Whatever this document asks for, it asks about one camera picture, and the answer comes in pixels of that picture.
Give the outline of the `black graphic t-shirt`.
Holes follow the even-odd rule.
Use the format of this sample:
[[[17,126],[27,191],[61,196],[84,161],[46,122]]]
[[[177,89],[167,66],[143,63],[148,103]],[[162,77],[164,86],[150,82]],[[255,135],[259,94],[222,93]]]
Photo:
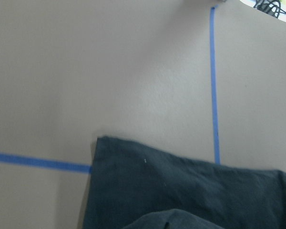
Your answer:
[[[85,229],[286,229],[286,173],[226,167],[100,137]]]

